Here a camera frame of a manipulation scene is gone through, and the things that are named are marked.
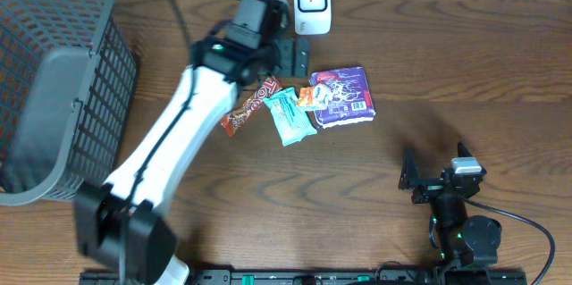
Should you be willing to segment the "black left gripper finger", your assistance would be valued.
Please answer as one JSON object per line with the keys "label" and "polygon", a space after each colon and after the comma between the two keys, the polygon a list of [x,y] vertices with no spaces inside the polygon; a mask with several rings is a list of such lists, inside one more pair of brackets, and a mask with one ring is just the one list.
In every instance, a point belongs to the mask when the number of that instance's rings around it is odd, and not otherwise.
{"label": "black left gripper finger", "polygon": [[294,75],[297,78],[306,78],[309,65],[309,40],[297,38],[295,41]]}
{"label": "black left gripper finger", "polygon": [[283,38],[275,41],[279,61],[274,67],[273,75],[276,77],[294,77],[294,39]]}

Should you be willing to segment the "orange white tissue pack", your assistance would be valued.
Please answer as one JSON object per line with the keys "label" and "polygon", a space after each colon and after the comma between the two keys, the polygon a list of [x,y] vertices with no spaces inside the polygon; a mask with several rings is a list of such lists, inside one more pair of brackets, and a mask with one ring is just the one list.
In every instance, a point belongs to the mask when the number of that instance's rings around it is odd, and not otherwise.
{"label": "orange white tissue pack", "polygon": [[312,87],[301,88],[296,106],[305,112],[322,111],[328,107],[332,99],[332,90],[320,83]]}

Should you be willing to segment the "purple Carefree pad pack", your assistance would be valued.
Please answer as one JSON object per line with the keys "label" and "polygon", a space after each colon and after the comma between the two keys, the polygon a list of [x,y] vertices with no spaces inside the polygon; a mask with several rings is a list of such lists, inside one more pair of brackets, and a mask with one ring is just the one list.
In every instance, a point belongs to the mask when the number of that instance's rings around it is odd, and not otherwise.
{"label": "purple Carefree pad pack", "polygon": [[373,98],[362,66],[314,72],[311,86],[325,84],[332,91],[332,100],[324,110],[314,111],[320,129],[370,122],[376,116]]}

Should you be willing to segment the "teal wet wipes pack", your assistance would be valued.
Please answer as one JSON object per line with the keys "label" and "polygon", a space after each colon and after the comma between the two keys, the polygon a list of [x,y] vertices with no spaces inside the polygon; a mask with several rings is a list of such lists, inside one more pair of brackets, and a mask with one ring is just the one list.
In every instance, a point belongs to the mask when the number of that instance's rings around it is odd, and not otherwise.
{"label": "teal wet wipes pack", "polygon": [[271,111],[284,147],[317,133],[317,129],[312,125],[307,114],[297,108],[297,101],[298,97],[294,87],[280,90],[263,99]]}

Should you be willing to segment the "orange brown candy bar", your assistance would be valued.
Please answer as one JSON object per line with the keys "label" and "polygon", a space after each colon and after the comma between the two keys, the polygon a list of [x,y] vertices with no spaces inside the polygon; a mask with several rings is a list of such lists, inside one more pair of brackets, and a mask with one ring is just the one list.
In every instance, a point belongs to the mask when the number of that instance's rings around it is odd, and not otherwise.
{"label": "orange brown candy bar", "polygon": [[220,120],[227,134],[232,137],[249,117],[263,104],[264,99],[283,90],[283,85],[274,76],[267,77],[260,87],[237,109],[227,113]]}

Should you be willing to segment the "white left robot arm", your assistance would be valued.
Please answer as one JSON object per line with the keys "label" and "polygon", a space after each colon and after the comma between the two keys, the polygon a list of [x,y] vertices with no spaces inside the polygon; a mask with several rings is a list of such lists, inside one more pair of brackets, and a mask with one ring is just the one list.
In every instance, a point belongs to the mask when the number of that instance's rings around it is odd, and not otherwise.
{"label": "white left robot arm", "polygon": [[169,104],[133,153],[103,182],[73,200],[81,254],[116,270],[117,284],[183,284],[189,267],[175,255],[165,221],[198,150],[242,89],[280,67],[279,41],[291,24],[287,0],[240,0],[189,51]]}

